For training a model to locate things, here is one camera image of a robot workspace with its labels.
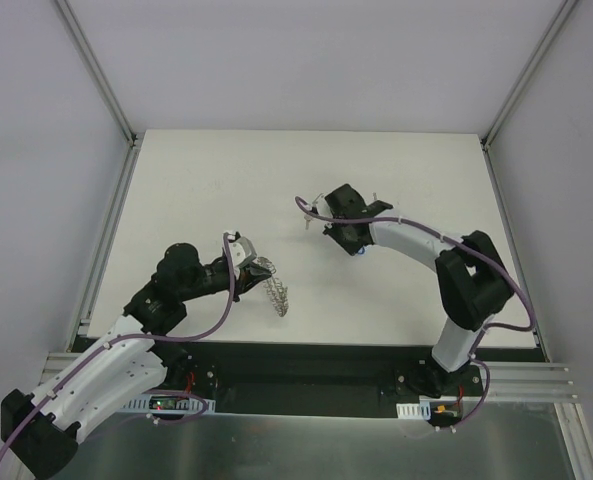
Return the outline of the metal key organizer ring disc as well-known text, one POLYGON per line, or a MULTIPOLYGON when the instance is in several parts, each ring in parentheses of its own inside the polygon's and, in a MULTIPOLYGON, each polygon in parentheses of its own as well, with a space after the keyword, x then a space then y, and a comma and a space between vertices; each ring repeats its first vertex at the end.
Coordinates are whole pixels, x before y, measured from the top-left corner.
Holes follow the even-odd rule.
POLYGON ((276 267, 269 259, 258 257, 255 263, 271 273, 270 277, 262 282, 262 285, 275 313, 279 317, 285 317, 289 309, 288 288, 276 275, 276 267))

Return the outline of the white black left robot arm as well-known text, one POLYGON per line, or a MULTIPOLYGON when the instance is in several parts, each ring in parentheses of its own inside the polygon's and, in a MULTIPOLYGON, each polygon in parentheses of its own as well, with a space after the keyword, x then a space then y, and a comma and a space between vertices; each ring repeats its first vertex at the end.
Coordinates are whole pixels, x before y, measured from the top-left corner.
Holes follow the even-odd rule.
POLYGON ((188 243, 170 246, 150 280, 87 350, 30 393, 18 389, 1 402, 0 466, 12 452, 37 479, 50 479, 73 459, 79 446, 129 400, 160 385, 180 387, 187 377, 184 344, 215 333, 173 337, 190 300, 224 292, 229 312, 241 295, 269 280, 252 242, 224 233, 218 258, 202 263, 188 243))

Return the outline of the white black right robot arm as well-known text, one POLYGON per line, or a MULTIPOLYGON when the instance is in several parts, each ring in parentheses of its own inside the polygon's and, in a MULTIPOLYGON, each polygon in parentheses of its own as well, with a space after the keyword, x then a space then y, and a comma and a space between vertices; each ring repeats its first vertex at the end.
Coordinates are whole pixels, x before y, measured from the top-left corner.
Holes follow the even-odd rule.
POLYGON ((476 230, 449 241, 427 226, 396 217, 387 202, 366 203, 348 184, 317 197, 311 211, 328 219, 323 233, 349 255, 368 246, 388 248, 436 274, 447 319, 425 363, 405 379, 410 390, 432 398, 457 388, 483 327, 514 295, 491 238, 476 230))

